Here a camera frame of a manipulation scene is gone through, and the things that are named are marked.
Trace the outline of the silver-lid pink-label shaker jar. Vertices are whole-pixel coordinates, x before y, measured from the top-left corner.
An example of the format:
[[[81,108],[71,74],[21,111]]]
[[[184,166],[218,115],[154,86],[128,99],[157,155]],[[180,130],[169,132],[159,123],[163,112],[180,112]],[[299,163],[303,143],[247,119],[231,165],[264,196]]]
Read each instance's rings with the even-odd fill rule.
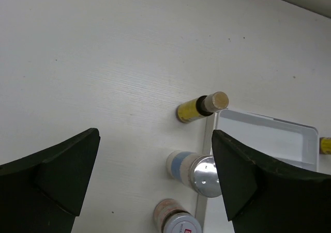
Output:
[[[203,197],[222,194],[216,164],[212,155],[174,151],[166,160],[169,175]]]

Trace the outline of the yellow bottle cork cap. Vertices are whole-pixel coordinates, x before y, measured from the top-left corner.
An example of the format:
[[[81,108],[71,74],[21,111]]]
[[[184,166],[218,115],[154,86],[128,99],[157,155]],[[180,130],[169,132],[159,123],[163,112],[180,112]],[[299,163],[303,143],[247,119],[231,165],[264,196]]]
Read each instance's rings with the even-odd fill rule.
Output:
[[[320,137],[319,153],[320,154],[331,154],[331,138],[330,137]]]
[[[224,110],[228,105],[228,95],[218,91],[180,104],[176,108],[176,117],[182,123],[191,123]]]

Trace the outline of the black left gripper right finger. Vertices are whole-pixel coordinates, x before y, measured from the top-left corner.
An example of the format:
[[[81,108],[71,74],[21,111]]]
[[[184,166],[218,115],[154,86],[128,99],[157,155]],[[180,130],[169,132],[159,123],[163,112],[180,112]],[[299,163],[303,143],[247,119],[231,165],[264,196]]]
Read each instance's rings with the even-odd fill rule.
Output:
[[[279,161],[221,130],[212,150],[235,232],[330,232],[330,175]]]

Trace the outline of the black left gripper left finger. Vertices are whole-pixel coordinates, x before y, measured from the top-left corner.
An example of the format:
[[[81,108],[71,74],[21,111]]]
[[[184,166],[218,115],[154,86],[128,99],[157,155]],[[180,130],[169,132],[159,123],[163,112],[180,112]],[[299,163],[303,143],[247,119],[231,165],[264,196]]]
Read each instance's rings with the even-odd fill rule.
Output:
[[[87,129],[1,165],[1,232],[71,232],[81,213],[100,143]]]

